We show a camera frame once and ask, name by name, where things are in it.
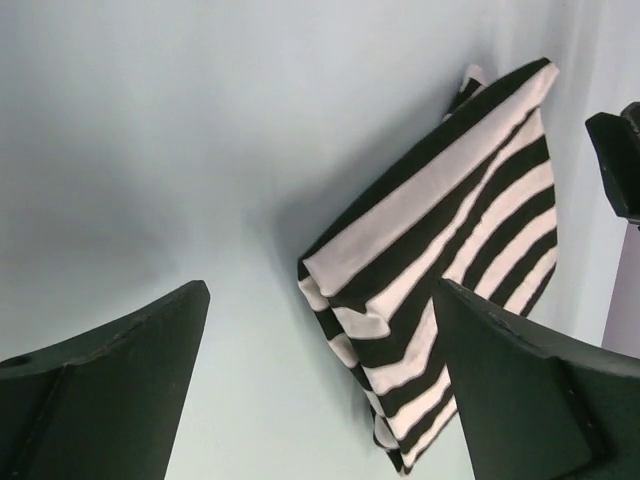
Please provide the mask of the black white striped tank top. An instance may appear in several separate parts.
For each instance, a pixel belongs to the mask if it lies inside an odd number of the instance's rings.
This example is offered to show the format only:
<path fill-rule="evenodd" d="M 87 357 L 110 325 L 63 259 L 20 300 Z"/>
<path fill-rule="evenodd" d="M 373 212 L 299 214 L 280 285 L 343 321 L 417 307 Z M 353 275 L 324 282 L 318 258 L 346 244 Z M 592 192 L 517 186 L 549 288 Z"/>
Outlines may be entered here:
<path fill-rule="evenodd" d="M 369 402 L 374 443 L 407 475 L 457 411 L 433 294 L 450 279 L 527 315 L 557 265 L 541 106 L 547 58 L 487 82 L 470 66 L 449 111 L 299 258 L 298 285 Z"/>

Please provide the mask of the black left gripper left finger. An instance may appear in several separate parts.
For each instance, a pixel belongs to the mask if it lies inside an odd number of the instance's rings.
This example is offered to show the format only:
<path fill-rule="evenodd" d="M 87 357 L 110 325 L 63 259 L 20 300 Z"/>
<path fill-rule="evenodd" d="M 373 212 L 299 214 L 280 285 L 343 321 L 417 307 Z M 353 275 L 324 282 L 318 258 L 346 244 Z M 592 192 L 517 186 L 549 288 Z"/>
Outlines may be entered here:
<path fill-rule="evenodd" d="M 206 283 L 193 280 L 2 361 L 2 478 L 164 478 L 209 302 Z"/>

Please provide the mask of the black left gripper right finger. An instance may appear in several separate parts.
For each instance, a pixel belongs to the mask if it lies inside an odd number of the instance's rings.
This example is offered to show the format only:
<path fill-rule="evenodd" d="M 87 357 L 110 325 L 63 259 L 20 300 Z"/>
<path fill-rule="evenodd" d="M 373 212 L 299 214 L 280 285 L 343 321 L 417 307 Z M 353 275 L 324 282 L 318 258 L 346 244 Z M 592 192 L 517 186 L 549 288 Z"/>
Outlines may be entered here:
<path fill-rule="evenodd" d="M 478 479 L 639 476 L 639 361 L 440 280 L 433 295 Z"/>

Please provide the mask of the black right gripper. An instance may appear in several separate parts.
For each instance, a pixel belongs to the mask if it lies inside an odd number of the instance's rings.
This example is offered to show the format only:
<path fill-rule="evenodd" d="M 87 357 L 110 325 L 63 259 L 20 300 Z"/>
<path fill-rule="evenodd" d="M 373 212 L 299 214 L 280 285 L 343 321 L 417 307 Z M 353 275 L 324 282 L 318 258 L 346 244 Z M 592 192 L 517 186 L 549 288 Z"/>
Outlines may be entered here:
<path fill-rule="evenodd" d="M 639 227 L 639 102 L 619 115 L 599 112 L 585 121 L 605 195 L 615 215 Z"/>

